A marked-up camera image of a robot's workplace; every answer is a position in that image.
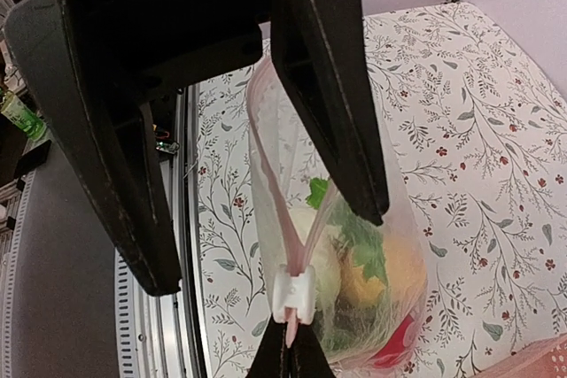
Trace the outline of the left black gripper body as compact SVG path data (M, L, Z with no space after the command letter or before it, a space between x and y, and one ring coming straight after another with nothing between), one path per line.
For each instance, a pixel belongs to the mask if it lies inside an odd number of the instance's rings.
M152 99L258 62L270 0L59 0L58 93Z

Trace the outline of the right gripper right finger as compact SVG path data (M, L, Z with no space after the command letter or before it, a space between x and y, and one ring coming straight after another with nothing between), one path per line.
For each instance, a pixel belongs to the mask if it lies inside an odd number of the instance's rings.
M335 377L311 326L298 327L290 351L290 377Z

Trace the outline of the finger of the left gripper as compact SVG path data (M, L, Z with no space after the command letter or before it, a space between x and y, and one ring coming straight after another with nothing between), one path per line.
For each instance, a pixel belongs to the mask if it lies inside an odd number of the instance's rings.
M176 293L182 270L140 84L80 0L23 0L10 10L4 35L114 247L147 294Z
M381 225L390 200L361 0L271 0L271 58L344 199Z

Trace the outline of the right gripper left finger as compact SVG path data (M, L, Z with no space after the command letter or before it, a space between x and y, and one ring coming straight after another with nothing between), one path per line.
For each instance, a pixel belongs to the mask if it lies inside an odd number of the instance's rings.
M288 378L289 353L285 343L287 325L271 318L250 366L250 378Z

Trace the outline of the dark purple fruit toy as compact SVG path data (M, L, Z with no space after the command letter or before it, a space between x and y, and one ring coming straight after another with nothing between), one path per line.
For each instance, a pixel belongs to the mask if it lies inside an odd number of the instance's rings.
M391 330L391 309L384 300L379 300L376 305L353 307L340 298L327 340L337 347L378 344L384 341Z

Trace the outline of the white radish toy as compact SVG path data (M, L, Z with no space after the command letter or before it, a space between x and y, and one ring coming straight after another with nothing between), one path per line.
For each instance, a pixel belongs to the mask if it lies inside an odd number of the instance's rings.
M305 243L315 221L316 211L310 207L293 207L289 210L299 239ZM338 254L333 246L341 227L326 225L313 252L310 264L315 269L315 307L323 311L334 306L341 287Z

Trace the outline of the clear zip top bag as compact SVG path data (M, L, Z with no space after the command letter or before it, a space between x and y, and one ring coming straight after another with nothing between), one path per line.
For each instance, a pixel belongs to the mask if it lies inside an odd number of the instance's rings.
M313 303L311 329L337 377L398 377L424 315L427 268L386 127L390 206L355 215L330 178L269 58L246 90L252 200L273 319Z

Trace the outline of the red mushroom toy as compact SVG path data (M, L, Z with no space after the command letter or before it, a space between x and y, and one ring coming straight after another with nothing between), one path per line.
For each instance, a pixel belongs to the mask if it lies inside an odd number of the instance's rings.
M408 314L393 332L385 346L372 358L377 368L398 365L415 340L415 319Z

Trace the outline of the white radish with green leaf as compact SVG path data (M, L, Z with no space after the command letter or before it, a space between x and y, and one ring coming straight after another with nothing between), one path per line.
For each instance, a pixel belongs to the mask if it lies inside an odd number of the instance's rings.
M333 242L338 254L340 273L344 266L364 283L389 284L384 238L377 227L354 214L342 197L334 198L324 227L326 225L341 227L339 237Z

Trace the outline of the yellow peach toy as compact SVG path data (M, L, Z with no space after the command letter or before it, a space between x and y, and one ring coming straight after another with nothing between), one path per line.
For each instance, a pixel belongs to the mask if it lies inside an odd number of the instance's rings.
M341 266L341 295L356 308L376 307L388 296L407 302L420 295L427 281L418 249L399 239L380 244L358 244L349 249Z

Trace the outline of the pink plastic basket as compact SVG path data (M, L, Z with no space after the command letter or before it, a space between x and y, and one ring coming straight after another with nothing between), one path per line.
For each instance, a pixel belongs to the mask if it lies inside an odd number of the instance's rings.
M521 351L476 374L480 378L566 376L566 334L530 343Z

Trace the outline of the floral table mat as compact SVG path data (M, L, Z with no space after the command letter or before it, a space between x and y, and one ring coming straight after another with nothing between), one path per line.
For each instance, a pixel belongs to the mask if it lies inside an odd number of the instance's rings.
M364 20L369 77L427 267L399 377L472 377L566 331L566 103L476 6ZM253 68L198 88L198 216L207 372L243 377L268 319L250 191Z

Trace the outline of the front aluminium rail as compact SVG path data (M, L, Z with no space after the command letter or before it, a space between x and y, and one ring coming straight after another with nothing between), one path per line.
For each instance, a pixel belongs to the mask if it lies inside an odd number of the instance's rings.
M180 149L160 165L183 271L174 295L147 295L111 250L58 146L15 182L1 274L2 376L206 376L197 97L196 87L178 97Z

